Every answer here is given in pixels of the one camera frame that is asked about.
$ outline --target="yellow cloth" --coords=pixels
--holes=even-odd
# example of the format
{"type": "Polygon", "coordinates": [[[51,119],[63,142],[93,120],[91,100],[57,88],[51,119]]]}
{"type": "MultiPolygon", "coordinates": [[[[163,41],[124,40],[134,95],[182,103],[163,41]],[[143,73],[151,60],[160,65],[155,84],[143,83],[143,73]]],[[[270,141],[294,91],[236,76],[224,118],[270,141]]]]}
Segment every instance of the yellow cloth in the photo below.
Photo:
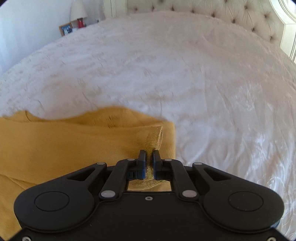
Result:
{"type": "MultiPolygon", "coordinates": [[[[121,107],[110,107],[63,120],[43,120],[28,112],[0,118],[0,236],[19,231],[13,212],[25,189],[96,162],[113,166],[159,149],[175,158],[173,123],[121,107]]],[[[151,169],[147,170],[152,179],[151,169]]],[[[168,191],[168,182],[130,182],[129,189],[168,191]]]]}

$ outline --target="white wall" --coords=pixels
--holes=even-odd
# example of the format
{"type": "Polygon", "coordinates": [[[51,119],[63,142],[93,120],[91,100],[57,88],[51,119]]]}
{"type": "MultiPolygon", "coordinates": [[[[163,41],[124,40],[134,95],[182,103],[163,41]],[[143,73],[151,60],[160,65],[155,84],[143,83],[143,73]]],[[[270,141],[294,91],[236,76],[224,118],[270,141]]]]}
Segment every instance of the white wall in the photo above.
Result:
{"type": "MultiPolygon", "coordinates": [[[[61,38],[74,0],[7,0],[0,8],[0,76],[22,58],[61,38]]],[[[83,0],[87,24],[103,19],[102,0],[83,0]]]]}

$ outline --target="framed photo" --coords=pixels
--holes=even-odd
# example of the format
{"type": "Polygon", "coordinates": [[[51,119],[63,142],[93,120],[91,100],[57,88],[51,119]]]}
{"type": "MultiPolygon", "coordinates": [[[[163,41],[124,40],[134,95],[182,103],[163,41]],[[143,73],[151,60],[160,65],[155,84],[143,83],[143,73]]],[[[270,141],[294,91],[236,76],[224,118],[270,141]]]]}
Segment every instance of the framed photo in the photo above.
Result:
{"type": "Polygon", "coordinates": [[[72,24],[71,23],[67,23],[64,25],[61,25],[59,27],[59,31],[61,32],[62,36],[68,35],[69,33],[72,33],[72,24]]]}

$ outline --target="white lampshade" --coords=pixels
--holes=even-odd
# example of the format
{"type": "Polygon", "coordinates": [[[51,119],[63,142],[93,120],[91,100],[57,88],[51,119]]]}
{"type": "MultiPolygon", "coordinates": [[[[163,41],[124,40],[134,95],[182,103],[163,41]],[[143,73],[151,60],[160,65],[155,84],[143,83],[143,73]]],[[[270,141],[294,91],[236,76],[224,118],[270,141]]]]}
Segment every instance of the white lampshade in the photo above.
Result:
{"type": "Polygon", "coordinates": [[[76,0],[71,6],[70,21],[75,21],[79,18],[87,18],[87,13],[82,0],[76,0]]]}

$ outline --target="white bedspread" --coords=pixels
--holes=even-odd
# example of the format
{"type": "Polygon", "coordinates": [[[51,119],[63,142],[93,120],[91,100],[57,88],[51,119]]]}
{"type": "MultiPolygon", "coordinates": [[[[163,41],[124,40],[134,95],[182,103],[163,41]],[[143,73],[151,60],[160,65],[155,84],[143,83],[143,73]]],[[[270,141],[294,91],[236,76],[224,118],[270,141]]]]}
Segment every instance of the white bedspread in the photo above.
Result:
{"type": "Polygon", "coordinates": [[[120,105],[173,121],[185,165],[202,161],[279,193],[279,230],[292,239],[295,78],[278,47],[237,25],[191,13],[133,15],[23,59],[0,77],[0,115],[52,119],[120,105]]]}

